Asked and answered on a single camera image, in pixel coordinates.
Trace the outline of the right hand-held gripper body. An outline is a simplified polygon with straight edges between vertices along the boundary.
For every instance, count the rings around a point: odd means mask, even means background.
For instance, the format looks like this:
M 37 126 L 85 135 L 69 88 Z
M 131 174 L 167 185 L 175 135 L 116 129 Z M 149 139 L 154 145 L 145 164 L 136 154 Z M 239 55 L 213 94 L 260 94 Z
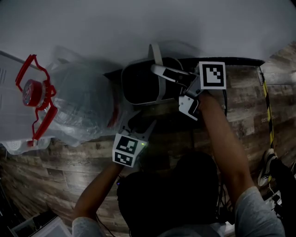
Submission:
M 199 62 L 188 88 L 179 96 L 179 111 L 198 120 L 199 95 L 204 90 L 222 90 L 226 101 L 226 71 L 224 62 Z

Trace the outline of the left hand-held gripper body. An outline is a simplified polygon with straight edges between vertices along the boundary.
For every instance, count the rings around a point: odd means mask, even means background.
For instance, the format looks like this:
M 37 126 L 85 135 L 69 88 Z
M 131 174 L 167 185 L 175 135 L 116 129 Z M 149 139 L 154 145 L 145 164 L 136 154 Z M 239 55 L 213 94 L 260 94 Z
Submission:
M 133 168 L 148 141 L 138 137 L 139 133 L 117 133 L 112 148 L 112 161 Z

